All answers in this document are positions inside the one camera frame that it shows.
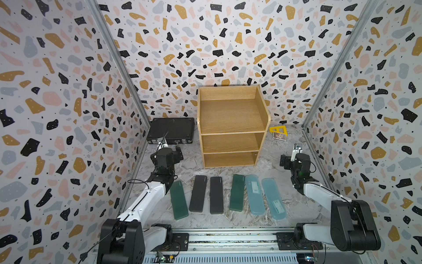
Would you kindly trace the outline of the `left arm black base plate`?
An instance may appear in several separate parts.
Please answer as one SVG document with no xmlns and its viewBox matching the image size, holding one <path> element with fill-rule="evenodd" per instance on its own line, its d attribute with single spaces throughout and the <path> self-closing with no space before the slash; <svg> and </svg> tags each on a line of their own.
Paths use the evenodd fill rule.
<svg viewBox="0 0 422 264">
<path fill-rule="evenodd" d="M 171 240 L 166 239 L 164 244 L 154 248 L 154 251 L 184 252 L 189 248 L 189 233 L 173 233 Z"/>
</svg>

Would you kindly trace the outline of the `light blue pencil case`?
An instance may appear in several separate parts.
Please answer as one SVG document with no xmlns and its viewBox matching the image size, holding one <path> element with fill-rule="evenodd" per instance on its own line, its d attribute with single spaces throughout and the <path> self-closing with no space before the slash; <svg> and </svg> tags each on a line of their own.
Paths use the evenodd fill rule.
<svg viewBox="0 0 422 264">
<path fill-rule="evenodd" d="M 279 193 L 276 181 L 272 178 L 266 178 L 262 180 L 262 186 L 265 196 L 268 201 L 268 206 L 275 220 L 283 220 L 286 218 L 286 210 L 282 202 L 282 198 Z"/>
<path fill-rule="evenodd" d="M 253 174 L 247 175 L 245 178 L 245 184 L 251 214 L 255 216 L 263 215 L 266 209 L 258 177 Z"/>
</svg>

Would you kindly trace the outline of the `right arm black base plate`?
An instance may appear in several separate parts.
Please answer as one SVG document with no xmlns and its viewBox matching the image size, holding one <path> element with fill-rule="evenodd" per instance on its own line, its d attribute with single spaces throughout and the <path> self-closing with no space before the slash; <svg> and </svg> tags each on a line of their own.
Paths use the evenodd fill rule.
<svg viewBox="0 0 422 264">
<path fill-rule="evenodd" d="M 276 233 L 276 242 L 280 251 L 282 250 L 323 250 L 321 242 L 311 241 L 305 237 L 298 237 L 294 232 Z"/>
</svg>

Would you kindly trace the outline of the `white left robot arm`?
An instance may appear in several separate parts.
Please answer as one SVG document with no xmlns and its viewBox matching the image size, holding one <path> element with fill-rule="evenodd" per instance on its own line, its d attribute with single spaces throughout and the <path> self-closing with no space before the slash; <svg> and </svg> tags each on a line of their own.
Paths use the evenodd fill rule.
<svg viewBox="0 0 422 264">
<path fill-rule="evenodd" d="M 153 224 L 144 228 L 158 202 L 169 192 L 175 177 L 175 165 L 184 159 L 181 148 L 161 138 L 151 155 L 155 168 L 144 181 L 145 189 L 117 218 L 106 220 L 100 233 L 97 263 L 141 264 L 145 255 L 173 246 L 173 230 L 169 224 Z"/>
</svg>

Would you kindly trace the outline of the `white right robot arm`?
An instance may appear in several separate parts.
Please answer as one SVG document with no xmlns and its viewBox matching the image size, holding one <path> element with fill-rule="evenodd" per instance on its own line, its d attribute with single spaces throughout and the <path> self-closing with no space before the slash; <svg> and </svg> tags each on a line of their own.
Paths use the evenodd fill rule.
<svg viewBox="0 0 422 264">
<path fill-rule="evenodd" d="M 323 186 L 311 176 L 311 158 L 296 144 L 290 156 L 281 155 L 280 166 L 291 172 L 293 187 L 330 212 L 330 224 L 298 223 L 292 242 L 300 249 L 306 244 L 329 244 L 340 251 L 363 254 L 381 248 L 381 239 L 370 206 Z"/>
</svg>

